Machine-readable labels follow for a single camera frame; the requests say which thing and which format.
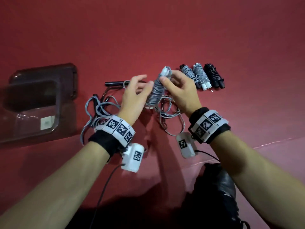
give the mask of forearm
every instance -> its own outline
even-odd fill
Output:
[[[230,131],[217,136],[211,147],[239,190],[265,220],[282,228],[305,227],[305,188],[300,181]]]
[[[0,228],[65,228],[109,159],[89,142],[0,217]]]

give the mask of black leather boot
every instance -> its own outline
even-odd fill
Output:
[[[250,228],[238,217],[235,185],[228,173],[220,163],[204,165],[203,176],[197,177],[188,199],[189,218],[197,225],[201,221],[204,228]]]

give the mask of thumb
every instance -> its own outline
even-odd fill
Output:
[[[152,92],[153,90],[153,86],[154,86],[154,82],[153,81],[149,81],[143,91],[139,94],[140,96],[143,96],[145,99],[147,98],[147,96]]]
[[[160,82],[162,83],[162,85],[172,94],[175,95],[175,93],[177,93],[177,91],[179,90],[178,87],[176,87],[172,81],[169,80],[169,78],[167,77],[160,77],[159,78]]]

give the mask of red surface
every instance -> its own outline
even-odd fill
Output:
[[[74,63],[79,70],[76,104],[81,128],[87,121],[86,100],[102,94],[105,81],[142,73],[155,79],[164,66],[211,62],[226,88],[200,92],[202,103],[225,116],[250,146],[277,142],[259,151],[305,181],[304,8],[304,0],[0,0],[0,82],[5,85],[17,69]],[[180,130],[178,119],[168,125],[171,132]],[[138,173],[114,174],[104,201],[139,196],[159,184],[154,193],[158,204],[179,206],[210,158],[200,154],[183,159],[175,138],[148,114],[135,129],[134,142],[150,146],[147,157]],[[2,150],[1,212],[80,147],[75,136]],[[199,148],[211,151],[207,145]],[[105,167],[85,206],[96,203],[119,162],[114,158]],[[238,203],[252,228],[264,227],[244,198],[239,196]]]

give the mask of wristband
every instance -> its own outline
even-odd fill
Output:
[[[207,107],[196,110],[190,117],[190,123],[189,132],[199,143],[210,144],[216,136],[231,129],[226,119]]]
[[[135,135],[133,128],[118,116],[108,116],[95,127],[95,133],[89,138],[102,146],[110,155],[123,150]]]

